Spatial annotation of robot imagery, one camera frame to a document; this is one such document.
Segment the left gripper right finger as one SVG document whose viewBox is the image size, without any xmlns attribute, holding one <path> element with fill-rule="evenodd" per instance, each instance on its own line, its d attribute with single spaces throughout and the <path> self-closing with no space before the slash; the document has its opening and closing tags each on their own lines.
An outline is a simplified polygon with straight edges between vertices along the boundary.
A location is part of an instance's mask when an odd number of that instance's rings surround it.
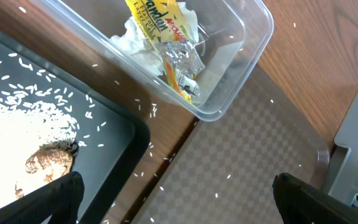
<svg viewBox="0 0 358 224">
<path fill-rule="evenodd" d="M 272 187 L 284 224 L 358 224 L 358 210 L 291 174 L 275 176 Z"/>
</svg>

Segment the yellow snack wrapper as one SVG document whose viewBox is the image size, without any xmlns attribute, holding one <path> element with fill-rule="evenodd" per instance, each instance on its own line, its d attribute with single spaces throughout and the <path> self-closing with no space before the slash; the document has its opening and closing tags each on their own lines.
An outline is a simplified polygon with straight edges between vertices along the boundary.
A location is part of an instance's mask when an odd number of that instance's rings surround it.
<svg viewBox="0 0 358 224">
<path fill-rule="evenodd" d="M 126 0 L 126 4 L 161 58 L 170 87 L 192 102 L 192 98 L 200 94 L 195 77 L 205 69 L 205 65 L 176 0 Z"/>
</svg>

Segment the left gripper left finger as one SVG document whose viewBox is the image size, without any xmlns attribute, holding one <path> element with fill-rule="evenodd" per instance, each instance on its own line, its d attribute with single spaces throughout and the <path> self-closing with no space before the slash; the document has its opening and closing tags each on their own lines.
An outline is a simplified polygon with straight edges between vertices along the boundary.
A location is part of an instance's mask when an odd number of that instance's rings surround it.
<svg viewBox="0 0 358 224">
<path fill-rule="evenodd" d="M 79 172 L 70 172 L 29 195 L 0 208 L 0 224 L 75 224 L 85 185 Z"/>
</svg>

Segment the white tissue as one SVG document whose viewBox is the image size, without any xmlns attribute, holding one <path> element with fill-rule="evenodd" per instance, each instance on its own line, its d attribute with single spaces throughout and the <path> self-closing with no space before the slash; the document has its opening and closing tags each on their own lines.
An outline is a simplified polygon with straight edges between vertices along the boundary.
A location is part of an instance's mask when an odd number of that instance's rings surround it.
<svg viewBox="0 0 358 224">
<path fill-rule="evenodd" d="M 178 7 L 190 26 L 195 41 L 198 42 L 200 38 L 196 12 L 189 10 L 186 7 L 186 2 L 178 2 Z M 126 33 L 122 36 L 114 35 L 110 38 L 110 41 L 120 47 L 135 61 L 141 63 L 151 74 L 156 77 L 162 76 L 164 74 L 162 61 L 136 23 L 134 16 L 131 16 L 124 26 Z"/>
</svg>

